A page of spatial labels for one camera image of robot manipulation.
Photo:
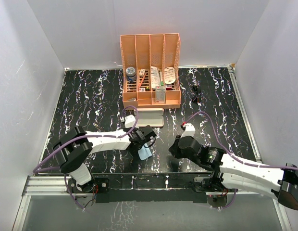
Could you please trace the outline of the blue cleaning cloth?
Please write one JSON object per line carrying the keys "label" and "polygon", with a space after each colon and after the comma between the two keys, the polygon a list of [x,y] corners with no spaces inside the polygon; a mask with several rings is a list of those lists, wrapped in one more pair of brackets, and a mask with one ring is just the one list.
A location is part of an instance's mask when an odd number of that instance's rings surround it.
{"label": "blue cleaning cloth", "polygon": [[151,150],[145,146],[142,146],[140,150],[137,151],[140,160],[146,160],[152,157]]}

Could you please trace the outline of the pink glasses case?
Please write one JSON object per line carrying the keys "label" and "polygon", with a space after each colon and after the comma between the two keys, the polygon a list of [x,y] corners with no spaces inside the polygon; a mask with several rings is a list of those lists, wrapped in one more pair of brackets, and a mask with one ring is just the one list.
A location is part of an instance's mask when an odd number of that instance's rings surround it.
{"label": "pink glasses case", "polygon": [[138,108],[137,126],[152,128],[162,128],[164,126],[164,109],[163,108]]}

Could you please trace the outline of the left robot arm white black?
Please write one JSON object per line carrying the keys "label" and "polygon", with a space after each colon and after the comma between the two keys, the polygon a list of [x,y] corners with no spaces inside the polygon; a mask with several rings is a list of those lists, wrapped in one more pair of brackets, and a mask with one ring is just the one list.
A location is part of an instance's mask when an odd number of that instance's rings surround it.
{"label": "left robot arm white black", "polygon": [[150,147],[156,141],[151,126],[124,128],[111,132],[89,132],[75,127],[53,146],[60,172],[75,180],[76,188],[88,193],[94,190],[95,180],[85,165],[87,156],[112,150],[128,150],[138,154],[141,160],[151,156]]}

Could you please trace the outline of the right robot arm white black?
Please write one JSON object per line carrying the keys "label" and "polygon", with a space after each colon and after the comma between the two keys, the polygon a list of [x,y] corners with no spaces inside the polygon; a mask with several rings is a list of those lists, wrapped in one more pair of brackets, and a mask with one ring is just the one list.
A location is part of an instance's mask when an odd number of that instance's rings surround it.
{"label": "right robot arm white black", "polygon": [[169,152],[177,159],[189,159],[211,172],[209,178],[194,181],[196,191],[250,191],[298,210],[298,167],[293,164],[274,167],[249,161],[229,155],[221,148],[201,145],[191,136],[176,136]]}

